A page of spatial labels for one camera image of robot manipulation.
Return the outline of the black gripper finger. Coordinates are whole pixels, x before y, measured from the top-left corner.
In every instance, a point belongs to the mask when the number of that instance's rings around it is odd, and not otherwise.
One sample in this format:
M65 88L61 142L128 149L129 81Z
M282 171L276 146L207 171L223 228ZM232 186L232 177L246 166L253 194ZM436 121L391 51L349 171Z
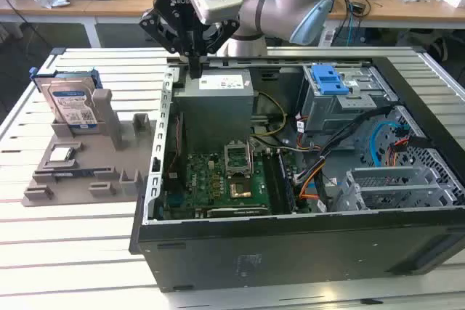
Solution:
M178 53L185 58L191 78L196 78L196 55L193 50L192 36L182 23L178 10L149 10L139 21L141 28L155 39L166 51Z
M195 34L195 78L200 78L203 72L203 63L208 54L215 54L223 44L239 29L238 20L225 20L211 26L214 31L208 34L207 30Z

